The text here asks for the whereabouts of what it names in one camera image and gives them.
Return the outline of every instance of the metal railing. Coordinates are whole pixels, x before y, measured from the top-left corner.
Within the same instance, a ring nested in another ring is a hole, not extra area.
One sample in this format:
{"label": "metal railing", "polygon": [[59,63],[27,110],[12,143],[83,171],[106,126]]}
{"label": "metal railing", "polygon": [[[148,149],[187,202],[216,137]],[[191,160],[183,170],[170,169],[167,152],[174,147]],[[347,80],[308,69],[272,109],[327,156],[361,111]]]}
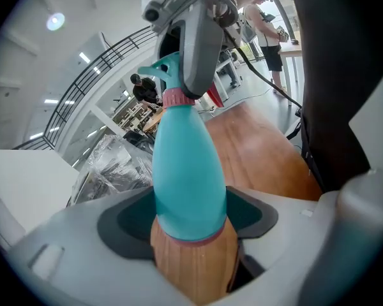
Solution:
{"label": "metal railing", "polygon": [[15,147],[13,150],[54,149],[72,112],[92,87],[114,66],[156,39],[149,26],[127,36],[99,55],[73,81],[59,100],[43,135]]}

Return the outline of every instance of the ceiling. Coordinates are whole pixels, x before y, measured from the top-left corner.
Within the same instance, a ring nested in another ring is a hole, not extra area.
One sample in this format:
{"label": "ceiling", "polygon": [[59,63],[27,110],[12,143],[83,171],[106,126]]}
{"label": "ceiling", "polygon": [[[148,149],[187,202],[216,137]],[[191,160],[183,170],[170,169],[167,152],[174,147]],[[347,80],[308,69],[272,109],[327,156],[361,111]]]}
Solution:
{"label": "ceiling", "polygon": [[[54,12],[65,24],[49,31]],[[99,55],[105,47],[147,25],[140,0],[20,0],[0,32],[0,149],[10,149],[40,132],[50,107],[85,65],[81,50]]]}

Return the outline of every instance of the white table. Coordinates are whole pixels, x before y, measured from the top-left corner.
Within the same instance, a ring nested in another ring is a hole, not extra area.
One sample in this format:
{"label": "white table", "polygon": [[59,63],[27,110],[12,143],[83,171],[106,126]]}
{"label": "white table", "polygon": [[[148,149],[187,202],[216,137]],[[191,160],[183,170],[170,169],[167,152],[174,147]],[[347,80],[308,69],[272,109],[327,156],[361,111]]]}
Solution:
{"label": "white table", "polygon": [[221,69],[224,68],[224,66],[226,66],[228,64],[231,65],[231,69],[232,69],[232,72],[234,73],[234,75],[236,76],[238,86],[241,85],[240,76],[237,74],[236,67],[234,66],[234,63],[232,62],[231,58],[226,60],[226,61],[223,61],[222,63],[217,65],[216,71],[214,72],[214,83],[216,84],[218,94],[220,95],[222,101],[227,100],[229,98],[229,95],[227,94],[227,92],[226,92],[226,90],[222,84],[222,81],[220,80],[220,77],[217,74],[217,71],[220,71]]}
{"label": "white table", "polygon": [[295,81],[298,82],[298,74],[296,69],[295,57],[302,56],[301,42],[299,42],[299,44],[297,45],[293,45],[291,42],[281,43],[281,50],[279,51],[279,54],[282,60],[283,72],[285,75],[285,83],[287,85],[288,95],[292,97],[287,58],[292,58],[292,63],[294,65]]}

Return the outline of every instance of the white t-shirt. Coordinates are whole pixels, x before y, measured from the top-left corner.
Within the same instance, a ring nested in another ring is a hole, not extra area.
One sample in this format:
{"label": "white t-shirt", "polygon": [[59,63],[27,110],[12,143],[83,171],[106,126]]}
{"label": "white t-shirt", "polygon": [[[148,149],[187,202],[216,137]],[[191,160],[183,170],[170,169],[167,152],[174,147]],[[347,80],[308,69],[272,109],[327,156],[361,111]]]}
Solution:
{"label": "white t-shirt", "polygon": [[[276,38],[270,38],[269,36],[266,36],[263,32],[260,32],[254,25],[253,21],[251,19],[248,18],[248,15],[246,14],[246,10],[247,8],[255,8],[258,10],[258,12],[261,11],[261,9],[257,6],[257,5],[254,5],[254,4],[251,4],[247,7],[244,8],[244,16],[245,16],[245,19],[247,20],[247,23],[252,27],[252,28],[255,28],[255,32],[257,33],[257,38],[258,38],[258,44],[260,47],[274,47],[278,44],[280,44],[280,41]],[[265,22],[265,25],[271,29],[272,31],[276,32],[275,30],[275,27],[272,23],[270,22]]]}

